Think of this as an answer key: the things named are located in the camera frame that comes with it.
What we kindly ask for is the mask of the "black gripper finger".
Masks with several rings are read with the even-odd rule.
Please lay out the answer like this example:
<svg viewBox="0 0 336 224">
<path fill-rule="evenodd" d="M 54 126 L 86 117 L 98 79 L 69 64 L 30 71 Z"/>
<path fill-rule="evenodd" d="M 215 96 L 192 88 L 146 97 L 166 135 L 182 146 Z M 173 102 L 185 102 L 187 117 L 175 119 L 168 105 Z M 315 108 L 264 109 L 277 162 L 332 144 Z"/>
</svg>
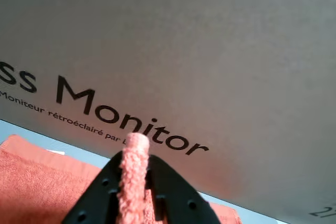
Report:
<svg viewBox="0 0 336 224">
<path fill-rule="evenodd" d="M 156 221 L 163 223 L 220 223 L 214 210 L 178 172 L 150 155 L 146 189 L 151 191 Z"/>
<path fill-rule="evenodd" d="M 122 152 L 113 156 L 91 182 L 62 223 L 116 223 Z"/>
</svg>

